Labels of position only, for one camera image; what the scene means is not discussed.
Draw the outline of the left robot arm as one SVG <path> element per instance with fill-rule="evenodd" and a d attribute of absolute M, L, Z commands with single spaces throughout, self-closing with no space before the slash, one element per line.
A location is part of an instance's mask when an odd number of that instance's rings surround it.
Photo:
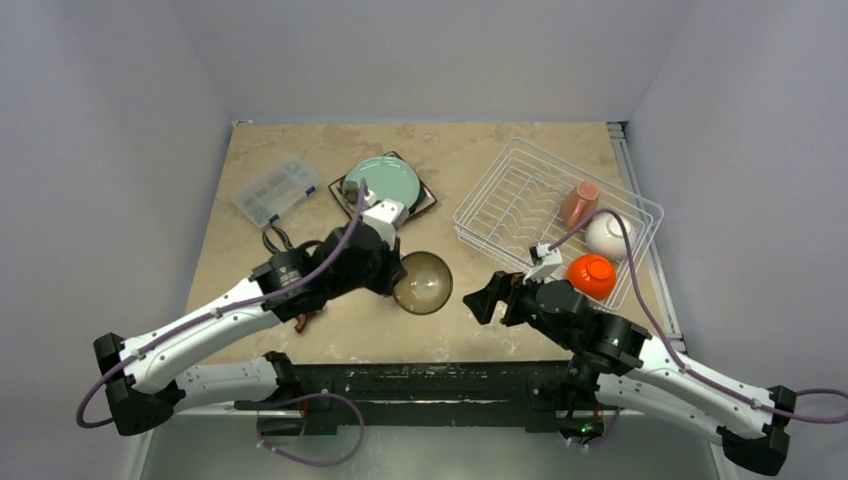
<path fill-rule="evenodd" d="M 105 377 L 110 423 L 119 434 L 132 436 L 200 406 L 289 407 L 299 382 L 286 355 L 220 365 L 207 365 L 205 359 L 351 291 L 390 296 L 405 274 L 399 245 L 392 226 L 351 223 L 313 250 L 272 256 L 221 297 L 157 330 L 130 338 L 101 336 L 94 350 Z"/>

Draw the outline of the black base frame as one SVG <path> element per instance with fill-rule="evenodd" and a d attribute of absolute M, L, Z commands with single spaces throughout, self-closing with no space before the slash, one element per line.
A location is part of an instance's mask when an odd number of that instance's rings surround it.
<path fill-rule="evenodd" d="M 270 435 L 331 435 L 342 425 L 512 427 L 589 442 L 611 430 L 599 403 L 566 361 L 273 363 L 276 388 L 238 410 L 271 418 Z"/>

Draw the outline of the clear plastic organizer box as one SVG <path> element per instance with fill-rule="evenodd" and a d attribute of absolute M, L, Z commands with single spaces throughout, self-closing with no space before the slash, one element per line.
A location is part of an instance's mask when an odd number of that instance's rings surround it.
<path fill-rule="evenodd" d="M 274 166 L 230 195 L 233 204 L 259 229 L 267 229 L 316 194 L 323 180 L 296 155 Z"/>

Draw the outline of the orange bowl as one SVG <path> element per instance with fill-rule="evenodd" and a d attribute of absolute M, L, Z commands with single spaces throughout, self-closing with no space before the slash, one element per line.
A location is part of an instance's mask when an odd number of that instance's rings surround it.
<path fill-rule="evenodd" d="M 597 254 L 585 254 L 567 267 L 565 279 L 588 297 L 603 301 L 613 292 L 617 283 L 617 272 L 613 264 Z"/>

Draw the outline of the pink floral mug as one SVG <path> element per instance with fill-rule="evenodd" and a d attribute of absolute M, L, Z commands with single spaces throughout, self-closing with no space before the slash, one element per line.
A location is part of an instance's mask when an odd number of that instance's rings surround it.
<path fill-rule="evenodd" d="M 583 181 L 575 186 L 564 198 L 559 209 L 559 218 L 567 230 L 574 229 L 583 219 L 597 208 L 600 197 L 599 187 L 592 182 Z"/>

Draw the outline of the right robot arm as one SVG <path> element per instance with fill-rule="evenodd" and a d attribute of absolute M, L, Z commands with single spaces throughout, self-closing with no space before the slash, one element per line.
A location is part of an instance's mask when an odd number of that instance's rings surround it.
<path fill-rule="evenodd" d="M 594 401 L 685 426 L 757 474 L 775 476 L 787 460 L 788 422 L 773 411 L 794 408 L 797 395 L 786 387 L 754 387 L 711 370 L 642 326 L 596 309 L 565 280 L 497 271 L 463 302 L 482 325 L 502 302 L 503 325 L 527 324 L 569 351 L 559 390 L 573 406 Z"/>

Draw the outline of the brown pipe fitting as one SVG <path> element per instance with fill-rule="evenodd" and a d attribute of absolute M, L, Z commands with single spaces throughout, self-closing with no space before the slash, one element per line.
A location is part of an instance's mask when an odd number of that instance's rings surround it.
<path fill-rule="evenodd" d="M 302 334 L 305 329 L 308 327 L 309 323 L 317 316 L 315 312 L 305 313 L 298 315 L 296 317 L 296 324 L 294 326 L 294 330 L 298 334 Z"/>

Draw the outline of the white bowl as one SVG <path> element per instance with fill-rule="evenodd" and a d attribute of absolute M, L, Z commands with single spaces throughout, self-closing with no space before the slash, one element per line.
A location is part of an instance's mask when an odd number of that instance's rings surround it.
<path fill-rule="evenodd" d="M 626 257 L 626 245 L 623 231 L 630 236 L 634 227 L 626 218 L 622 219 L 624 228 L 610 213 L 598 213 L 585 228 L 584 241 L 591 253 L 600 255 L 611 262 L 620 262 Z"/>

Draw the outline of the brown glazed bowl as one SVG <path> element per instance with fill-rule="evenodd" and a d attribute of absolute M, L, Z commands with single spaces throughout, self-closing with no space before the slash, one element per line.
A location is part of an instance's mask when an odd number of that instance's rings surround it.
<path fill-rule="evenodd" d="M 414 315 L 430 315 L 443 308 L 453 291 L 453 275 L 438 255 L 417 251 L 402 257 L 406 275 L 393 291 L 395 303 Z"/>

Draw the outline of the teal round plate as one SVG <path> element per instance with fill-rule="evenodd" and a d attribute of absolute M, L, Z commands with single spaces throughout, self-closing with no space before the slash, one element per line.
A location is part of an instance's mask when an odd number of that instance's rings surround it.
<path fill-rule="evenodd" d="M 378 200 L 395 200 L 411 209 L 418 200 L 421 182 L 413 168 L 392 156 L 368 158 L 355 165 L 344 177 L 343 186 L 364 179 Z"/>

